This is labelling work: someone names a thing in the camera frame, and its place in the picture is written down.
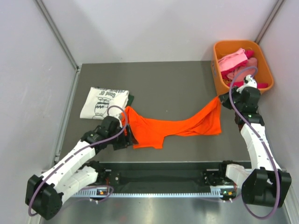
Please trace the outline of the orange t-shirt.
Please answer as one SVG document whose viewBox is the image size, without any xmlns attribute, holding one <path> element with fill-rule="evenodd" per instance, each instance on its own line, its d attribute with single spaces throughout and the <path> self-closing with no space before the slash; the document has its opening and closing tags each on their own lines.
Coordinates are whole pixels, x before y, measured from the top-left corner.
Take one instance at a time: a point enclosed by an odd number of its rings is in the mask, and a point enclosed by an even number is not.
<svg viewBox="0 0 299 224">
<path fill-rule="evenodd" d="M 211 100 L 194 116 L 179 121 L 157 120 L 139 115 L 132 107 L 125 109 L 128 124 L 137 144 L 133 149 L 151 147 L 162 149 L 165 137 L 218 135 L 221 133 L 221 102 L 218 97 Z"/>
</svg>

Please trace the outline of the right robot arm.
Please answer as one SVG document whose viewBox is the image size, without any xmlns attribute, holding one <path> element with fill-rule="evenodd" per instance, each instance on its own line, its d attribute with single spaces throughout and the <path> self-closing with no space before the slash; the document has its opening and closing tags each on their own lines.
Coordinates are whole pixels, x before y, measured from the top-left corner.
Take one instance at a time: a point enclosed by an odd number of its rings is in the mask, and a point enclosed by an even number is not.
<svg viewBox="0 0 299 224">
<path fill-rule="evenodd" d="M 257 88 L 237 87 L 220 95 L 222 105 L 235 111 L 238 125 L 249 153 L 252 171 L 230 163 L 219 171 L 218 179 L 228 185 L 232 181 L 241 188 L 245 204 L 282 207 L 292 178 L 275 161 L 265 134 L 265 124 L 258 113 L 261 93 Z"/>
</svg>

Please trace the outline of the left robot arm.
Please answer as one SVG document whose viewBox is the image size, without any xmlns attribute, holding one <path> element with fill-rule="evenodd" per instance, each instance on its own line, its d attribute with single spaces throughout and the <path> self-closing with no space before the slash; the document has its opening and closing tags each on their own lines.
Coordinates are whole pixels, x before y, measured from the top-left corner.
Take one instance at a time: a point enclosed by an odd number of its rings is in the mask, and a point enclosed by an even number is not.
<svg viewBox="0 0 299 224">
<path fill-rule="evenodd" d="M 104 118 L 94 130 L 86 132 L 61 161 L 40 176 L 29 178 L 25 203 L 31 217 L 40 215 L 46 220 L 52 219 L 69 198 L 93 184 L 104 188 L 105 196 L 111 195 L 113 189 L 107 184 L 106 169 L 92 158 L 109 145 L 118 150 L 136 143 L 127 116 L 124 119 L 122 125 L 115 117 Z"/>
</svg>

